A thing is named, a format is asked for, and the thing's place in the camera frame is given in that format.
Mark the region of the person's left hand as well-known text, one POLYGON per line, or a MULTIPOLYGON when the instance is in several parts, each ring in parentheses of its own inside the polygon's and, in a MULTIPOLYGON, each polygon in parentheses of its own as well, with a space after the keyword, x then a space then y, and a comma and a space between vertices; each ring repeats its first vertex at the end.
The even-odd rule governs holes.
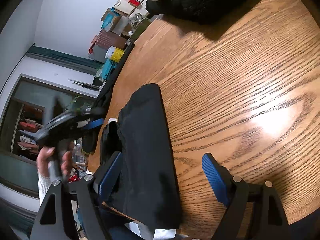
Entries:
MULTIPOLYGON (((48 165, 49 165, 49 158, 55 153, 54 147, 46 147, 44 146, 36 159, 37 163, 37 169, 41 176, 49 178, 49 171, 48 171, 48 165)), ((67 151, 62 156, 61 161, 61 171, 66 176, 70 176, 70 172, 72 169, 72 151, 67 151)))

